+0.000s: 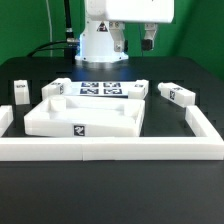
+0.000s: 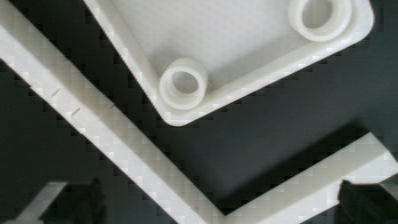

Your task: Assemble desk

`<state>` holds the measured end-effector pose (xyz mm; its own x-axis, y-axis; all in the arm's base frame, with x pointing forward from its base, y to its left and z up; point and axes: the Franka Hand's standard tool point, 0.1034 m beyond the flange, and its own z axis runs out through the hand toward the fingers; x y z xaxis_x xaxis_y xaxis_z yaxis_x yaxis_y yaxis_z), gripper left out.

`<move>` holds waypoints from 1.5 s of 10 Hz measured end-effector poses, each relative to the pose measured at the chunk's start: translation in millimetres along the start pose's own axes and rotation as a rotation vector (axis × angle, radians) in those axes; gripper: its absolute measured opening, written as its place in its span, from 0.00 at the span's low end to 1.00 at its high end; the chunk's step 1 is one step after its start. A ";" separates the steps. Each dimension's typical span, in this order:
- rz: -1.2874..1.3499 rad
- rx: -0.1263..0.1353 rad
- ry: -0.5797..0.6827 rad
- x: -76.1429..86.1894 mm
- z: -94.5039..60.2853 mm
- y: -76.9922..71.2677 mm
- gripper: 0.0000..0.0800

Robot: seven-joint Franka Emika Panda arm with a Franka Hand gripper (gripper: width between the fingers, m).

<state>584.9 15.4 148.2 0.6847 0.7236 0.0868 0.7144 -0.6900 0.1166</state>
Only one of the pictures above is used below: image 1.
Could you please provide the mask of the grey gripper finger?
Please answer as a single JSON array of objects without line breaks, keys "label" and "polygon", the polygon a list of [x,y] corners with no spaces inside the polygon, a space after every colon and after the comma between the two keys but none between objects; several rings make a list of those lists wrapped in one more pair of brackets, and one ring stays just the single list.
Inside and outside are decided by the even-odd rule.
[{"label": "grey gripper finger", "polygon": [[158,25],[155,23],[146,23],[144,29],[145,35],[141,41],[141,47],[143,51],[150,51],[154,48]]},{"label": "grey gripper finger", "polygon": [[123,52],[125,46],[125,38],[123,34],[123,30],[125,29],[125,25],[123,22],[110,22],[109,30],[114,41],[114,51],[115,52]]}]

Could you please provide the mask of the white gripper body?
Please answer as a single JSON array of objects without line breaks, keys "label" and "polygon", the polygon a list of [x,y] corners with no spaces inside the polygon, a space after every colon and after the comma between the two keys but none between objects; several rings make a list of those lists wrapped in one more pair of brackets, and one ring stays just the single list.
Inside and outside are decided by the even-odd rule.
[{"label": "white gripper body", "polygon": [[85,0],[85,12],[94,21],[171,23],[174,0]]}]

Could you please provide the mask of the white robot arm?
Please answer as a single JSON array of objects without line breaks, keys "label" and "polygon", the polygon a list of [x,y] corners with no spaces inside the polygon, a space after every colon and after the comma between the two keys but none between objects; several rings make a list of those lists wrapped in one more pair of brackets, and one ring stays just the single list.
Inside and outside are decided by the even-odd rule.
[{"label": "white robot arm", "polygon": [[154,47],[159,23],[171,23],[174,0],[84,0],[85,29],[77,61],[116,63],[128,59],[123,31],[126,23],[143,23],[143,51]]}]

